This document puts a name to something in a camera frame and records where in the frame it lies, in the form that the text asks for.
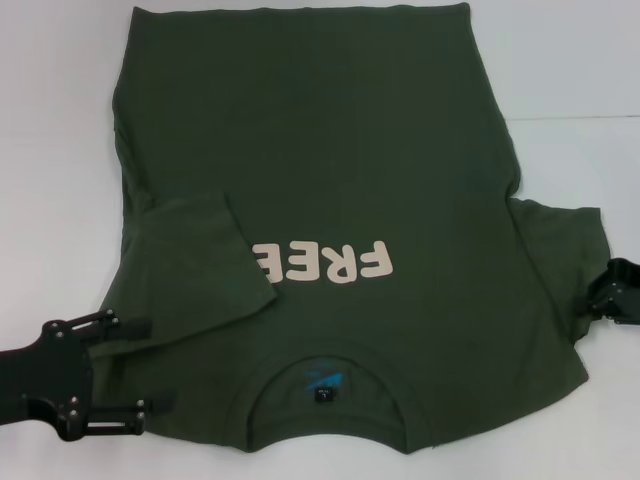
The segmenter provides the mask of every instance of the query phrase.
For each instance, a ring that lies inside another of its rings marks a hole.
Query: fabric
[[[576,296],[599,210],[520,171],[467,4],[135,9],[113,101],[122,262],[95,395],[174,388],[149,430],[255,451],[314,433],[401,452],[587,379]]]

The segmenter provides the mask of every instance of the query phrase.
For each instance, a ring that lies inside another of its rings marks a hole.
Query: white table surface
[[[469,3],[522,165],[519,196],[601,207],[613,254],[640,263],[640,4]],[[358,3],[0,0],[0,350],[31,343],[46,320],[94,311],[116,270],[121,193],[110,102],[134,4]],[[25,422],[0,427],[0,479],[638,479],[640,327],[598,322],[578,351],[591,380],[566,399],[409,456],[338,435],[250,455],[151,434],[66,444],[48,425]]]

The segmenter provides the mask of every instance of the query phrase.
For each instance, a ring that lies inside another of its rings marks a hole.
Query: dark green shirt
[[[135,9],[113,107],[105,306],[154,332],[95,350],[96,395],[175,388],[151,431],[408,453],[587,379],[573,302],[609,258],[599,211],[512,198],[467,4]]]

